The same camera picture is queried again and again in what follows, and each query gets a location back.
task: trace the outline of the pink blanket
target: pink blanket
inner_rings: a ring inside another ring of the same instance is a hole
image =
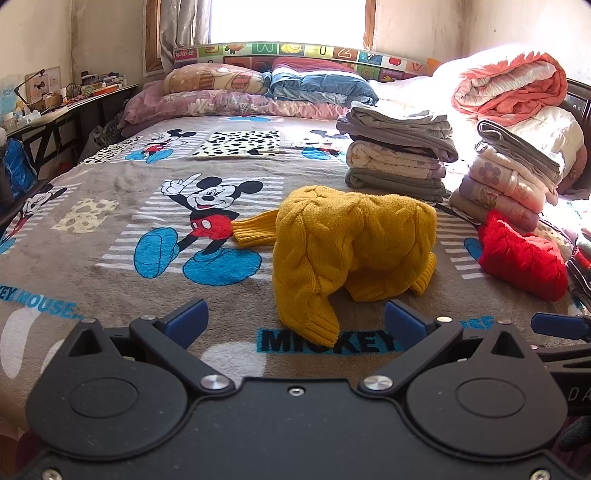
[[[433,75],[452,107],[474,120],[508,127],[558,106],[567,92],[564,69],[548,53],[510,44],[441,65]]]
[[[337,120],[347,109],[329,103],[273,100],[229,90],[200,90],[164,94],[163,82],[146,83],[125,106],[120,127],[148,125],[180,116],[275,115]]]

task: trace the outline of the curtain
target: curtain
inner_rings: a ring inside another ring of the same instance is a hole
[[[162,0],[160,45],[165,72],[174,69],[173,50],[209,43],[212,0]]]

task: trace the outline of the mickey mouse print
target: mickey mouse print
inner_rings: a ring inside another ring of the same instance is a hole
[[[231,285],[250,277],[270,280],[272,249],[234,248],[232,221],[277,207],[282,185],[282,177],[223,179],[201,172],[164,180],[98,265],[135,270],[144,278],[182,273],[207,286]],[[119,253],[122,250],[132,255]]]

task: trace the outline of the rolled pink comforter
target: rolled pink comforter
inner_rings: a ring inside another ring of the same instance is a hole
[[[164,94],[163,82],[146,83],[125,106],[120,127],[153,124],[179,116],[274,115],[337,120],[347,108],[331,103],[273,100],[229,90],[200,90]]]
[[[474,120],[504,127],[558,106],[567,93],[564,69],[548,53],[520,44],[480,51],[441,65],[434,78],[452,107]]]
[[[540,217],[536,213],[525,208],[522,204],[488,185],[471,179],[468,175],[462,179],[458,192],[488,210],[499,210],[511,223],[525,232],[533,232],[540,221]]]

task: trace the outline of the bed sheet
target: bed sheet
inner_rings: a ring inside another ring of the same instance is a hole
[[[54,179],[0,242],[0,417],[27,428],[26,397],[80,319],[123,326],[195,297],[207,301],[210,319],[189,351],[236,381],[356,381],[392,359],[398,346],[384,331],[385,301],[353,303],[339,290],[330,298],[337,345],[301,341],[277,319],[272,248],[238,250],[226,239],[227,218],[274,209],[296,188],[347,190],[349,143],[329,121],[171,119]],[[401,300],[476,327],[510,317],[541,343],[531,315],[567,313],[570,302],[546,303],[486,275],[463,246],[475,228],[437,208],[437,270],[424,295]]]

